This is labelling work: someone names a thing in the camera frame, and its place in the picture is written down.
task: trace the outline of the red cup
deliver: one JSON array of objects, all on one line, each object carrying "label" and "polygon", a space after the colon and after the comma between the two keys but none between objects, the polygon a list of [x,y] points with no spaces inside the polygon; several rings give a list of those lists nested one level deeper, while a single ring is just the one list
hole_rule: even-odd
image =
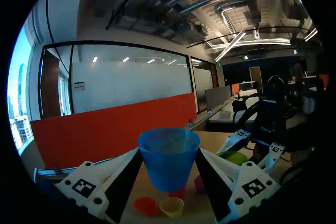
[{"label": "red cup", "polygon": [[176,198],[180,198],[180,199],[184,200],[185,192],[186,192],[186,186],[183,186],[180,190],[178,190],[176,192],[169,192],[168,196],[169,197],[176,197]]},{"label": "red cup", "polygon": [[136,199],[134,201],[134,207],[136,210],[146,216],[154,217],[158,215],[158,206],[156,200],[150,197]]}]

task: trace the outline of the orange wall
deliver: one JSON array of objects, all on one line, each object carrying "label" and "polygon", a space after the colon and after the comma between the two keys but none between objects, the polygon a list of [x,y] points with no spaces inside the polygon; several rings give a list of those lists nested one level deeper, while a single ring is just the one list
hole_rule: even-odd
[{"label": "orange wall", "polygon": [[239,91],[239,83],[231,85],[232,94],[235,95]]},{"label": "orange wall", "polygon": [[196,120],[194,93],[70,116],[32,121],[37,147],[47,169],[98,162],[138,146],[149,129],[183,127]]}]

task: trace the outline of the ceiling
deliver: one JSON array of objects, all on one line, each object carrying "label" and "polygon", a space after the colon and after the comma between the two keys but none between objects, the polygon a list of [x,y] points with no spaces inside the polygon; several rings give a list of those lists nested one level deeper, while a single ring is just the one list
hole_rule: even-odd
[{"label": "ceiling", "polygon": [[[154,35],[158,34],[160,26],[154,22],[138,21],[130,25],[130,23],[133,22],[133,18],[135,18],[134,16],[139,15],[139,9],[143,9],[145,6],[155,5],[156,1],[157,0],[129,0],[122,15],[119,16],[119,23],[117,25],[125,29],[135,29]],[[180,0],[176,8],[185,8],[198,1],[200,0]],[[81,2],[83,2],[83,4],[81,4],[79,13],[82,22],[85,24],[94,22],[97,26],[104,29],[108,24],[111,14],[118,9],[123,0],[81,0]],[[231,33],[227,25],[222,22],[220,16],[216,13],[215,7],[217,5],[218,2],[211,3],[187,14],[189,20],[192,20],[196,25],[201,24],[205,27],[207,34],[203,38],[198,39],[198,41],[213,39]],[[257,0],[257,8],[261,13],[259,27],[294,26],[303,28],[260,30],[261,39],[291,39],[295,35],[298,39],[303,39],[309,32],[308,30],[314,28],[314,24],[300,0]],[[225,12],[237,32],[242,29],[253,29],[253,24],[246,16],[248,10],[249,8],[247,6],[243,6],[232,8]],[[293,14],[297,12],[302,14],[297,17]],[[212,44],[228,43],[233,38],[233,35],[229,35],[212,40]],[[247,33],[243,40],[254,40],[252,32]]]}]

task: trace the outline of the green bowl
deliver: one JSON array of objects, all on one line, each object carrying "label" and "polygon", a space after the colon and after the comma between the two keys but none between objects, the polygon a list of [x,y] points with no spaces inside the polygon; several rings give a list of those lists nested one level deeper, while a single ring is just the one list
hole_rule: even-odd
[{"label": "green bowl", "polygon": [[239,166],[242,166],[243,163],[248,161],[248,158],[243,153],[237,151],[228,150],[216,155]]}]

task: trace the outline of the door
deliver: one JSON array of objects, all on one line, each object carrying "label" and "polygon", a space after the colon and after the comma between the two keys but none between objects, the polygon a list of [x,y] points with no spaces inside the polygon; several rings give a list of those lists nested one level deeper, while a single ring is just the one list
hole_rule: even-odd
[{"label": "door", "polygon": [[58,99],[59,61],[48,50],[45,50],[40,84],[43,118],[60,116]]},{"label": "door", "polygon": [[263,81],[261,79],[260,67],[258,66],[250,67],[249,74],[251,76],[251,81],[255,81],[256,83],[255,88],[257,89],[257,91],[262,93],[263,92]]}]

